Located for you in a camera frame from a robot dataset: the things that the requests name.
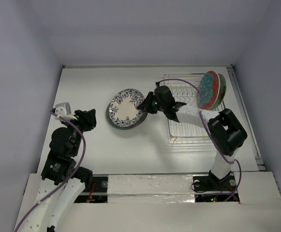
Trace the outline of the red teal flower plate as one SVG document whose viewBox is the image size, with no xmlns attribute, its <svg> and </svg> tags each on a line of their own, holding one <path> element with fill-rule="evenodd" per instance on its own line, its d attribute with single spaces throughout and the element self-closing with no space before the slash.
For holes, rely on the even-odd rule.
<svg viewBox="0 0 281 232">
<path fill-rule="evenodd" d="M 220 91 L 220 79 L 215 71 L 208 71 L 202 77 L 197 94 L 197 105 L 201 109 L 209 110 L 213 107 Z"/>
</svg>

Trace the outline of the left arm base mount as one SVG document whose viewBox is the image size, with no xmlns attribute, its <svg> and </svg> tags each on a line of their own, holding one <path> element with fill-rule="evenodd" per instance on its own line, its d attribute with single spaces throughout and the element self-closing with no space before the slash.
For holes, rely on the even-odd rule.
<svg viewBox="0 0 281 232">
<path fill-rule="evenodd" d="M 94 175 L 92 185 L 76 198 L 74 203 L 107 203 L 108 176 Z"/>
</svg>

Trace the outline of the brown speckled plate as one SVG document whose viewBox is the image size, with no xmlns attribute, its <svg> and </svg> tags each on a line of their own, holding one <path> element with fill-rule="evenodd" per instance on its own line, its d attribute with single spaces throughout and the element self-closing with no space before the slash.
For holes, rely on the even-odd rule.
<svg viewBox="0 0 281 232">
<path fill-rule="evenodd" d="M 133 103 L 119 105 L 115 102 L 109 105 L 110 118 L 114 124 L 121 127 L 120 130 L 130 130 L 147 118 L 147 113 L 142 110 L 137 110 Z"/>
</svg>

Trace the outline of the blue floral plate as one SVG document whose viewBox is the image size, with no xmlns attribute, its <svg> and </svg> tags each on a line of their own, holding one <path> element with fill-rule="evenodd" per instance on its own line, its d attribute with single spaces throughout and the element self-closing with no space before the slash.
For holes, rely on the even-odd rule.
<svg viewBox="0 0 281 232">
<path fill-rule="evenodd" d="M 144 95 L 137 89 L 128 88 L 120 91 L 106 109 L 109 123 L 119 129 L 136 127 L 147 116 L 144 110 L 137 109 L 144 100 Z"/>
</svg>

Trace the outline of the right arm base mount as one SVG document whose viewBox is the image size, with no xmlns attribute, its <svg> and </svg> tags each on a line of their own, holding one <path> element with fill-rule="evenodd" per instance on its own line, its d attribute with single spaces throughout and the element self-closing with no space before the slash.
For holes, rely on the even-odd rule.
<svg viewBox="0 0 281 232">
<path fill-rule="evenodd" d="M 233 175 L 220 184 L 208 175 L 194 175 L 190 188 L 197 203 L 240 202 Z"/>
</svg>

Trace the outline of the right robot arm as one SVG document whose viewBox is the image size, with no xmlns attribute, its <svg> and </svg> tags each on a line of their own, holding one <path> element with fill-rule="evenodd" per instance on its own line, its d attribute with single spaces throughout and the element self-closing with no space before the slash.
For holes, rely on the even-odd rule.
<svg viewBox="0 0 281 232">
<path fill-rule="evenodd" d="M 197 176 L 192 185 L 199 193 L 222 190 L 230 180 L 235 154 L 248 137 L 230 109 L 217 112 L 192 107 L 176 101 L 167 86 L 159 86 L 149 92 L 137 109 L 150 114 L 163 112 L 169 120 L 204 128 L 217 153 L 208 175 Z"/>
</svg>

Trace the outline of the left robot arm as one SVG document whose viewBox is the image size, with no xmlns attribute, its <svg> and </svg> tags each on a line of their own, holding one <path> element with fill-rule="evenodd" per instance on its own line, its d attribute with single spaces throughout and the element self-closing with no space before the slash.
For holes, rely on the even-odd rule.
<svg viewBox="0 0 281 232">
<path fill-rule="evenodd" d="M 60 127 L 51 135 L 50 151 L 41 172 L 40 186 L 32 208 L 22 217 L 16 232 L 57 232 L 72 204 L 83 191 L 92 187 L 93 174 L 75 161 L 79 148 L 86 150 L 84 133 L 96 127 L 96 111 L 76 110 L 68 104 L 50 112 Z"/>
</svg>

